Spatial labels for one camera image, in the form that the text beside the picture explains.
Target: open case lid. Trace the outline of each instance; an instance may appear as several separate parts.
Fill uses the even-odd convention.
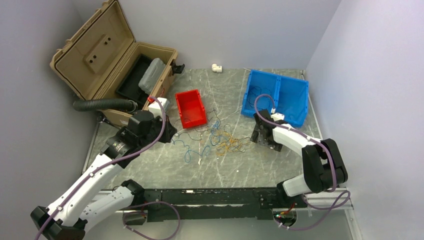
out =
[[[135,41],[117,0],[108,0],[58,49],[50,67],[82,99],[92,99]]]

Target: white wall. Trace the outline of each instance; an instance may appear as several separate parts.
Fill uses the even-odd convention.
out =
[[[0,239],[34,239],[31,211],[81,174],[95,117],[72,109],[49,63],[82,24],[72,1],[1,3]]]
[[[307,66],[366,240],[423,239],[424,1],[343,0]]]
[[[87,20],[103,0],[73,0]],[[137,39],[187,68],[305,69],[340,0],[120,0]]]

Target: orange wire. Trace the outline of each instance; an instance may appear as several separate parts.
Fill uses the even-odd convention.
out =
[[[288,213],[290,213],[290,211],[295,207],[295,203],[293,202],[290,206],[290,208],[287,211],[282,211],[280,214],[281,215],[286,215]]]
[[[244,147],[245,145],[249,145],[250,142],[248,143],[240,143],[240,140],[243,140],[245,138],[239,139],[239,138],[235,138],[233,137],[233,135],[231,135],[230,133],[228,133],[227,131],[221,132],[220,130],[218,130],[219,132],[219,136],[222,135],[227,135],[228,140],[225,142],[220,143],[217,147],[217,152],[216,155],[217,156],[224,156],[226,153],[234,153],[234,152],[242,152],[244,153],[244,151],[246,151],[246,148],[241,150],[241,147]]]

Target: black corrugated hose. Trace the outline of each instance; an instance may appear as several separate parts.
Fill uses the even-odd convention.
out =
[[[137,103],[132,100],[109,98],[95,100],[76,100],[73,102],[73,109],[79,112],[115,109],[132,113],[137,110]]]

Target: tan plastic case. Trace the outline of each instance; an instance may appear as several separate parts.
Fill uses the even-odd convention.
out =
[[[108,0],[94,15],[58,49],[50,67],[84,100],[123,98],[115,90],[125,78],[140,54],[166,63],[150,96],[165,95],[175,75],[172,64],[178,52],[169,47],[135,42],[120,3]],[[102,110],[113,124],[128,124],[130,114],[117,110]]]

